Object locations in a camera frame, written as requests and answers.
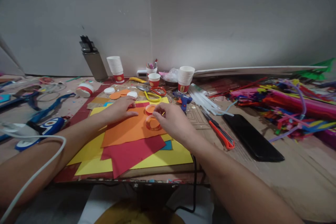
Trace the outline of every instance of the red paper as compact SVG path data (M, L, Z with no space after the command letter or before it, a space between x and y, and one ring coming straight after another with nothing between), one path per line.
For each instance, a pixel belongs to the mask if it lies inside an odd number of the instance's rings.
M105 147L101 160L112 159L113 178L148 158L166 144L160 135Z
M147 107L150 103L147 102L147 103L136 103L136 107Z

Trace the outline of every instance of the white bottle cap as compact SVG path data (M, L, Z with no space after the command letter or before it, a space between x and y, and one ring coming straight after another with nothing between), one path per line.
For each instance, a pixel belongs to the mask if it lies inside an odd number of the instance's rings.
M113 94L116 90L113 87L108 87L104 89L104 93L107 95Z

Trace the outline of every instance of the stack of paper cups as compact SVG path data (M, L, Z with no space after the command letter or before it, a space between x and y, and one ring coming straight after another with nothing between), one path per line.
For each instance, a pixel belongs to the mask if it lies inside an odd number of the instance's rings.
M123 83L124 79L124 69L121 64L121 60L119 56L110 56L107 57L107 62L110 67L110 70L115 78L117 83Z
M193 79L195 68L191 66L181 66L178 73L178 91L180 93L186 93L189 89L189 85Z

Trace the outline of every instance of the cup with pens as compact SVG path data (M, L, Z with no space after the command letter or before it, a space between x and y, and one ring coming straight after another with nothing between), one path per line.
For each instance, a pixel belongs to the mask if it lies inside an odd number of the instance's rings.
M156 59L153 64L150 64L150 63L146 64L147 76L149 74L156 74L156 72L158 71L157 62L158 62L158 59Z

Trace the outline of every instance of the smartphone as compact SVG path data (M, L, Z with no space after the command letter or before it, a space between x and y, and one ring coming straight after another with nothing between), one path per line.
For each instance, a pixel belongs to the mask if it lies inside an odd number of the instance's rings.
M284 156L274 148L242 115L223 115L223 119L251 156L262 162L281 162Z

